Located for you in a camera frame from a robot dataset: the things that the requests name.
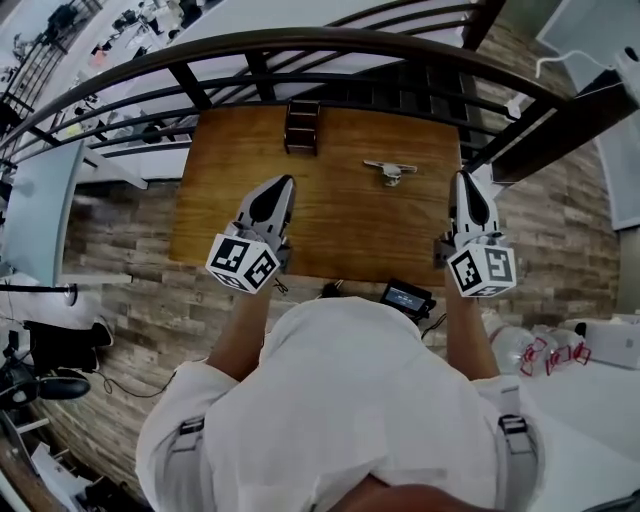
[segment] black railing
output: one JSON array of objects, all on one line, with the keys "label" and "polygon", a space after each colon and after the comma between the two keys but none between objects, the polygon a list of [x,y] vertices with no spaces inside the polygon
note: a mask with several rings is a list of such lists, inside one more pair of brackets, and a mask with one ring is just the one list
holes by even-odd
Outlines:
[{"label": "black railing", "polygon": [[[21,118],[34,112],[34,105],[56,66],[87,23],[102,9],[98,0],[71,0],[66,5],[74,13],[72,22],[62,30],[52,25],[38,35],[0,97],[0,102],[9,105]],[[5,159],[12,149],[4,147],[0,159]]]},{"label": "black railing", "polygon": [[[447,7],[439,7],[433,9],[426,9],[410,14],[404,14],[401,16],[395,16],[376,23],[365,24],[362,29],[366,30],[387,30],[393,33],[403,34],[407,36],[424,36],[426,34],[439,32],[441,30],[451,30],[458,27],[464,27],[463,33],[463,47],[469,50],[476,50],[484,37],[487,35],[489,28],[493,25],[498,13],[502,9],[505,0],[485,0],[484,2],[471,4],[466,0],[461,0],[462,3],[458,5],[451,5]],[[367,18],[374,18],[382,13],[392,13],[394,10],[403,9],[410,6],[426,4],[429,5],[428,0],[395,0],[390,3],[377,5],[370,9],[351,14],[337,21],[326,25],[331,28],[344,28],[350,24],[365,21]],[[441,23],[431,23],[433,18],[443,16],[447,14],[459,14],[459,19],[446,21]],[[423,22],[419,27],[413,27],[407,30],[394,30],[393,27],[402,25],[403,23],[420,21]],[[335,61],[344,56],[343,53],[334,52],[330,55],[317,57],[314,59],[314,53],[311,51],[299,52],[296,55],[289,56],[284,60],[278,61],[280,53],[268,53],[266,54],[267,65],[271,73],[279,72],[284,68],[299,63],[300,61],[306,61],[298,66],[295,70],[297,72],[304,72],[314,67],[326,64],[328,62]],[[241,69],[235,76],[245,76],[251,71],[250,66]],[[221,105],[227,101],[246,101],[251,100],[256,96],[256,92],[250,91],[242,96],[236,98],[241,92],[246,90],[249,86],[244,85],[233,88],[231,91],[224,92],[223,88],[213,89],[208,93],[209,98],[213,98],[220,94],[219,97],[213,101],[214,106]]]},{"label": "black railing", "polygon": [[[426,67],[430,70],[437,70],[442,73],[455,73],[465,76],[479,77],[484,80],[497,83],[501,86],[522,92],[533,98],[533,103],[529,106],[519,119],[509,116],[507,109],[498,103],[478,98],[474,94],[467,92],[452,92],[446,88],[436,87],[425,83],[422,80],[387,80],[372,78],[366,74],[340,74],[340,73],[313,73],[313,72],[279,72],[274,73],[273,68],[268,64],[268,55],[284,52],[316,52],[329,51],[340,54],[371,54],[397,59],[398,62],[414,67]],[[244,55],[248,66],[257,70],[257,74],[242,76],[230,76],[215,78],[211,80],[198,81],[192,73],[189,64],[197,61],[216,59],[232,55]],[[90,95],[116,85],[118,83],[134,79],[155,71],[167,69],[176,78],[179,85],[166,87],[133,97],[125,98],[108,105],[96,108],[81,116],[69,119],[46,132],[47,136],[55,137],[61,130],[75,123],[90,119],[92,117],[112,112],[127,105],[134,105],[150,100],[166,98],[170,96],[186,94],[192,101],[193,106],[182,109],[172,109],[158,112],[151,115],[143,115],[135,119],[128,119],[111,125],[97,127],[89,132],[85,132],[74,137],[59,140],[60,144],[69,143],[73,140],[85,139],[99,133],[119,130],[126,127],[144,125],[152,121],[164,121],[164,127],[153,132],[140,132],[127,134],[122,137],[115,137],[108,140],[93,142],[90,148],[98,149],[111,146],[120,146],[115,151],[103,153],[105,156],[116,156],[122,154],[139,153],[152,151],[155,149],[165,150],[172,148],[188,147],[189,141],[177,141],[174,143],[158,143],[153,145],[139,145],[127,147],[124,145],[162,137],[173,138],[175,136],[190,135],[195,129],[195,125],[180,126],[176,120],[184,116],[197,116],[203,110],[210,108],[231,108],[241,105],[279,105],[286,104],[289,99],[271,95],[273,86],[281,83],[305,83],[324,84],[330,87],[371,87],[372,89],[384,89],[387,92],[398,94],[416,94],[428,98],[455,102],[456,105],[464,109],[487,110],[493,114],[502,116],[507,123],[507,128],[498,132],[488,129],[481,121],[474,116],[466,119],[451,113],[442,112],[438,109],[419,110],[404,108],[402,105],[393,104],[363,103],[362,101],[346,99],[320,100],[323,105],[354,108],[362,110],[375,110],[400,114],[456,126],[459,129],[486,135],[491,139],[486,145],[478,146],[473,142],[466,142],[468,147],[473,147],[475,156],[471,158],[467,167],[474,169],[480,164],[490,160],[502,151],[507,145],[516,140],[527,128],[531,127],[545,113],[551,109],[561,108],[566,103],[566,99],[546,90],[540,85],[518,76],[500,63],[475,52],[454,48],[448,45],[409,37],[406,35],[391,34],[385,32],[375,32],[361,29],[342,28],[288,28],[259,30],[212,37],[197,40],[177,46],[167,48],[162,51],[151,53],[108,70],[99,76],[84,82],[74,89],[63,94],[52,101],[44,108],[35,112],[27,120],[14,130],[3,141],[0,148],[7,147],[21,138],[29,129],[46,121],[52,116],[56,116],[60,111],[70,105],[87,98]],[[205,93],[207,90],[219,89],[229,86],[239,87],[253,85],[257,87],[258,94],[262,91],[266,99],[256,101],[234,101],[231,103],[214,104]],[[40,139],[34,139],[19,148],[15,149],[10,158],[18,163],[35,153],[47,151],[45,147],[29,153],[25,151],[32,144]]]}]

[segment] small metal object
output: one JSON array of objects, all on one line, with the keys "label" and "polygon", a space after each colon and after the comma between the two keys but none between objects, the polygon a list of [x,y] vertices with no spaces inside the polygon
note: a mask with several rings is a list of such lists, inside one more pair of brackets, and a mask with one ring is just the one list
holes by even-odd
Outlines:
[{"label": "small metal object", "polygon": [[389,162],[374,162],[372,160],[364,160],[365,165],[370,165],[371,167],[378,167],[382,170],[382,174],[384,174],[387,181],[385,185],[387,187],[395,187],[400,178],[402,177],[403,172],[416,173],[418,172],[418,168],[415,165],[402,165],[402,164],[393,164]]}]

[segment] white box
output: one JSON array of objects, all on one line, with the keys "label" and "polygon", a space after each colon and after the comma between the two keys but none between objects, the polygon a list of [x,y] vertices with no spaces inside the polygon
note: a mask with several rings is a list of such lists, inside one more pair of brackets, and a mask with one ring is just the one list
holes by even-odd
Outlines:
[{"label": "white box", "polygon": [[[637,320],[635,315],[614,315]],[[612,323],[607,320],[573,319],[564,326],[575,329],[580,323],[586,326],[584,342],[591,350],[591,359],[601,363],[640,369],[640,325]]]},{"label": "white box", "polygon": [[516,285],[513,249],[467,244],[447,260],[463,297],[494,297]]},{"label": "white box", "polygon": [[257,293],[280,267],[268,244],[216,235],[205,268],[225,286]]}]

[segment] metal railing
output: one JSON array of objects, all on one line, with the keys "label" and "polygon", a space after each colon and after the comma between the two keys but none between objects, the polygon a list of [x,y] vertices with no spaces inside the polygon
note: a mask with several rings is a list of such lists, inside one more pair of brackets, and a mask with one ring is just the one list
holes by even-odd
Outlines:
[{"label": "metal railing", "polygon": [[[307,72],[312,68],[307,67],[304,71],[296,69],[292,72],[274,72],[268,64],[268,58],[278,52],[317,52],[328,51],[340,53],[342,55],[350,53],[379,55],[398,59],[403,63],[412,66],[426,66],[429,69],[441,70],[479,77],[484,80],[500,84],[514,91],[521,92],[533,98],[533,103],[523,112],[519,119],[509,116],[504,105],[491,102],[469,93],[457,93],[450,90],[434,87],[421,80],[388,80],[371,78],[365,75],[351,75],[341,73],[317,73]],[[251,74],[242,76],[229,76],[215,78],[211,80],[198,81],[189,64],[228,57],[232,55],[244,55],[248,67],[252,69]],[[287,28],[270,29],[253,32],[243,32],[228,34],[223,36],[201,39],[181,45],[173,46],[155,53],[151,53],[133,62],[128,62],[110,69],[99,76],[84,82],[74,89],[63,94],[52,101],[44,108],[29,116],[26,121],[14,130],[2,142],[0,148],[4,148],[19,140],[29,129],[42,123],[52,116],[56,116],[60,111],[70,105],[94,95],[104,89],[112,87],[121,82],[134,79],[159,70],[168,70],[176,79],[179,85],[164,87],[161,89],[145,92],[129,98],[115,101],[108,105],[101,106],[95,110],[84,113],[69,119],[46,132],[49,137],[55,137],[61,130],[72,126],[75,123],[90,119],[92,117],[113,112],[128,105],[148,102],[150,100],[166,98],[186,94],[192,102],[192,106],[181,109],[173,109],[157,112],[150,115],[126,119],[124,121],[101,126],[66,139],[57,141],[57,144],[65,144],[74,140],[86,139],[96,134],[119,130],[121,128],[148,124],[154,121],[165,121],[166,128],[152,133],[134,133],[122,137],[115,137],[108,140],[94,142],[88,145],[93,149],[120,146],[115,151],[103,153],[106,157],[119,156],[123,154],[140,153],[154,150],[166,150],[174,148],[188,147],[189,140],[175,143],[158,143],[127,147],[125,144],[133,142],[149,141],[162,137],[175,137],[178,135],[190,135],[195,130],[195,125],[179,126],[176,119],[183,116],[197,116],[199,112],[211,108],[231,108],[242,105],[280,105],[286,104],[288,98],[278,98],[274,93],[274,85],[282,83],[312,83],[325,84],[336,87],[367,86],[372,89],[382,88],[386,91],[397,93],[412,93],[427,95],[430,98],[439,98],[448,102],[456,102],[467,109],[487,110],[504,117],[508,123],[502,131],[486,128],[482,122],[474,121],[473,117],[460,119],[447,115],[436,110],[421,111],[416,109],[405,109],[389,105],[380,105],[375,102],[363,104],[362,102],[346,100],[321,101],[325,106],[337,106],[344,108],[354,108],[361,110],[375,110],[400,114],[422,119],[429,119],[465,130],[482,133],[491,140],[482,147],[475,148],[475,156],[466,163],[466,168],[472,170],[484,162],[489,161],[518,136],[524,133],[544,114],[554,108],[561,108],[567,100],[560,97],[540,85],[518,76],[500,63],[475,52],[454,48],[449,45],[436,43],[407,35],[376,32],[363,29],[344,28]],[[256,101],[233,101],[229,103],[211,102],[207,90],[220,89],[224,87],[241,87],[254,85],[257,87],[259,99]],[[16,148],[9,158],[15,163],[32,156],[33,154],[47,151],[45,146],[35,152],[25,151],[28,147],[39,142],[41,139],[34,139]]]},{"label": "metal railing", "polygon": [[[75,11],[71,25],[57,33],[47,29],[38,35],[0,97],[0,102],[8,104],[21,118],[34,112],[33,107],[56,66],[87,23],[102,9],[98,0],[71,0],[66,5]],[[9,149],[14,148],[3,148],[0,159],[6,158]]]}]

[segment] small screen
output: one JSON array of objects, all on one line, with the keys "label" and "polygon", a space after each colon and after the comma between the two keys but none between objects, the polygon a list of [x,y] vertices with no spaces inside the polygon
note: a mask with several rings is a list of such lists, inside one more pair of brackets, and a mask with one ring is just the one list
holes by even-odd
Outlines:
[{"label": "small screen", "polygon": [[389,293],[385,297],[389,302],[398,304],[399,306],[418,311],[424,304],[424,299],[411,295],[410,293],[403,292],[397,288],[389,288]]}]

